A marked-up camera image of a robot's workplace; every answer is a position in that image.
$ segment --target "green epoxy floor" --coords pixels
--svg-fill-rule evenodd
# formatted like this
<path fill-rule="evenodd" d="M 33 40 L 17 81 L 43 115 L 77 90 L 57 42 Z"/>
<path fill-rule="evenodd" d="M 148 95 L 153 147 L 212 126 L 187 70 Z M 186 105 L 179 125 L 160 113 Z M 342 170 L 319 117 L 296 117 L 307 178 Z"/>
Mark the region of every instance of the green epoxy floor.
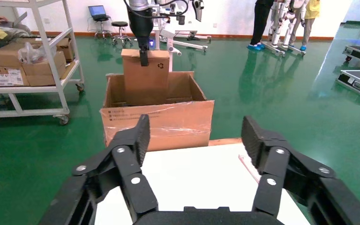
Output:
<path fill-rule="evenodd" d="M 335 84 L 341 69 L 359 66 L 354 60 L 343 65 L 342 55 L 358 39 L 360 27 L 342 27 L 332 45 L 311 42 L 304 59 L 250 52 L 244 40 L 213 40 L 206 55 L 181 49 L 173 70 L 194 70 L 216 101 L 211 139 L 239 137 L 242 117 L 252 115 L 335 169 L 360 199 L 360 96 Z M 123 71 L 120 50 L 91 38 L 77 42 L 86 91 L 65 89 L 70 124 L 60 127 L 49 116 L 0 119 L 0 225 L 37 224 L 72 166 L 104 147 L 99 109 L 105 74 Z M 28 108 L 60 104 L 55 94 L 19 99 Z M 1 96 L 0 108 L 7 108 Z"/>

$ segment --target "white table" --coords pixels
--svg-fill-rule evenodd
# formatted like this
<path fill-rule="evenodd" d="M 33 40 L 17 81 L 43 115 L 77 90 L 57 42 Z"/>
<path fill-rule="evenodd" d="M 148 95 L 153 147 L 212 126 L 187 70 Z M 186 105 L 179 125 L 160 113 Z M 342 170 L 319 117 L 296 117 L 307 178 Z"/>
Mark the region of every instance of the white table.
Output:
<path fill-rule="evenodd" d="M 148 152 L 142 171 L 160 211 L 183 211 L 184 206 L 251 211 L 258 185 L 251 173 L 256 177 L 256 170 L 250 162 L 246 168 L 240 155 L 247 155 L 242 144 Z M 285 190 L 278 219 L 285 225 L 310 224 Z M 119 187 L 97 206 L 95 224 L 132 224 Z"/>

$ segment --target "plastic bag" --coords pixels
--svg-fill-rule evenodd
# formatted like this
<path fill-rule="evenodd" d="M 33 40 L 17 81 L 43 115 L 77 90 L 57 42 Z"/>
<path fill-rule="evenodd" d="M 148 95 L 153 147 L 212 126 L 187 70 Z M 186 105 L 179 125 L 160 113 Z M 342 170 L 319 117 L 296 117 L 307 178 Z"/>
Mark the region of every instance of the plastic bag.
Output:
<path fill-rule="evenodd" d="M 52 47 L 53 56 L 56 55 L 57 48 Z M 38 63 L 46 59 L 46 51 L 43 46 L 34 49 L 30 42 L 25 43 L 25 47 L 18 51 L 19 61 L 23 63 Z"/>

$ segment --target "rolling stool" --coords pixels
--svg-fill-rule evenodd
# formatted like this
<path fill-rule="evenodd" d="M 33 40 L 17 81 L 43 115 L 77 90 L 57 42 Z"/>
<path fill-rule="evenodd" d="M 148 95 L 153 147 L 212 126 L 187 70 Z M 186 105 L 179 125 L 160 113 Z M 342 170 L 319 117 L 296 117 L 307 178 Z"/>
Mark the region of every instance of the rolling stool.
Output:
<path fill-rule="evenodd" d="M 105 30 L 105 29 L 104 29 L 104 26 L 103 26 L 103 22 L 104 22 L 104 21 L 108 21 L 109 19 L 110 19 L 109 16 L 103 17 L 103 18 L 93 19 L 93 20 L 96 21 L 96 22 L 100 22 L 100 27 L 101 27 L 101 29 L 100 29 L 100 30 L 97 30 L 97 32 L 94 34 L 94 38 L 97 38 L 99 34 L 102 34 L 104 40 L 107 39 L 107 38 L 105 37 L 106 34 L 108 34 L 110 37 L 112 37 L 111 31 Z"/>
<path fill-rule="evenodd" d="M 130 43 L 130 46 L 133 45 L 133 42 L 130 40 L 130 38 L 127 35 L 122 35 L 122 29 L 124 29 L 124 27 L 128 26 L 127 22 L 112 22 L 111 25 L 113 27 L 118 27 L 119 28 L 119 35 L 115 35 L 112 38 L 112 44 L 113 45 L 117 45 L 118 44 L 118 40 L 122 41 L 122 46 L 126 47 L 126 42 Z"/>

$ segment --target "caster wheel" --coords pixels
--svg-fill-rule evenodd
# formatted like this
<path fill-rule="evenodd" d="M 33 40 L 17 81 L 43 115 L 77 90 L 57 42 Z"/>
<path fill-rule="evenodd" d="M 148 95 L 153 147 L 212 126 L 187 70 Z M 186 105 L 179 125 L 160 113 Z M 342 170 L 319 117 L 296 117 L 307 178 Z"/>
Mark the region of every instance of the caster wheel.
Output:
<path fill-rule="evenodd" d="M 76 88 L 79 92 L 83 91 L 85 89 L 85 85 L 83 83 L 76 84 Z"/>
<path fill-rule="evenodd" d="M 68 116 L 62 116 L 60 117 L 60 125 L 65 126 L 67 125 L 69 122 L 69 117 Z"/>

